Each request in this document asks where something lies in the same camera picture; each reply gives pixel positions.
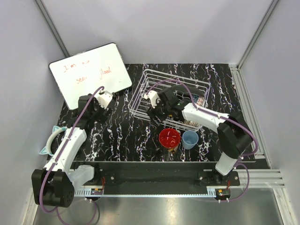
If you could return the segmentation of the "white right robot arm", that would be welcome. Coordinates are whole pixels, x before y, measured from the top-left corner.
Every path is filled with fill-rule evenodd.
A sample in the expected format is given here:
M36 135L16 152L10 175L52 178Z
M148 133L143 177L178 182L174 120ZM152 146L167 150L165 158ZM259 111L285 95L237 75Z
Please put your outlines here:
M189 91L182 90L178 85L159 92L150 90L143 97L150 101L147 114L157 124L173 118L197 123L217 133L222 154L215 166L213 180L219 186L225 185L230 179L229 173L254 140L243 116L201 107L195 103Z

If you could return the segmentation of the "blue patterned bowl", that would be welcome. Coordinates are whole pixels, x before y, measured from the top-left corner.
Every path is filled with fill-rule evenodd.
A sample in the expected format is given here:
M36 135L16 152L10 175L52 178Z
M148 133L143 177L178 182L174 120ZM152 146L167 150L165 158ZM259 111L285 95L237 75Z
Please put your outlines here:
M199 95L192 95L194 102L199 105L199 106L203 106L203 104L205 103L205 99L203 96L199 96Z

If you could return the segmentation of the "white wire dish rack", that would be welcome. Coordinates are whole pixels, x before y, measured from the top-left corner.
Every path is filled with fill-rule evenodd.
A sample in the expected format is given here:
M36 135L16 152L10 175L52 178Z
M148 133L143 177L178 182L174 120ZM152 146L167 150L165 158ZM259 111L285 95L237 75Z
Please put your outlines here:
M168 79L175 79L175 80L180 80L183 82L187 87L192 87L196 88L199 90L202 90L205 92L205 103L203 104L202 107L207 107L208 105L208 96L210 93L210 84L205 81L200 81L198 78L187 78L183 76L178 76L178 75L172 75L164 72L159 72L156 70L152 69L145 69L144 72L142 73L142 77L140 78L137 87L134 88L134 92L132 95L132 98L129 102L128 108L130 114L138 118L140 120L144 120L147 122L151 122L149 116L147 115L147 110L151 106L151 103L149 100L146 100L143 98L144 94L146 94L149 89L158 83L159 81L163 80L168 80ZM164 82L156 87L153 88L154 91L159 92L163 90L166 87L171 87L173 85L176 85L176 83L173 82ZM162 122L162 125L170 128L174 128L177 130L193 130L193 131L198 131L202 125L199 124L198 127L192 127L192 126L187 126L184 124L184 122L180 121L175 121L171 118L166 119L165 121Z

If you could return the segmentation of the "beige red patterned bowl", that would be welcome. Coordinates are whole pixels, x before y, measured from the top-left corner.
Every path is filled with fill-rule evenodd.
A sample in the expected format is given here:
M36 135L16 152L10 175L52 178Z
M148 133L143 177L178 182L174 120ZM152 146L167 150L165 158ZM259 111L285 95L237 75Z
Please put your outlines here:
M192 126L192 127L198 127L199 124L196 122L192 122L192 121L188 121L188 120L184 120L184 124L186 124L187 126Z

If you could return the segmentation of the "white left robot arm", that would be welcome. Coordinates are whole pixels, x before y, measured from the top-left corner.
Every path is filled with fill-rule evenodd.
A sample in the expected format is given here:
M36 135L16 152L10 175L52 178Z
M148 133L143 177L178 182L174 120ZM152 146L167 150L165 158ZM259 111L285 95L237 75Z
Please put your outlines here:
M78 115L68 124L61 144L44 168L34 170L31 175L37 205L67 208L75 192L86 182L95 186L101 181L100 172L91 165L81 165L73 172L70 168L94 123L105 122L111 114L108 106L112 99L113 95L107 91L79 97Z

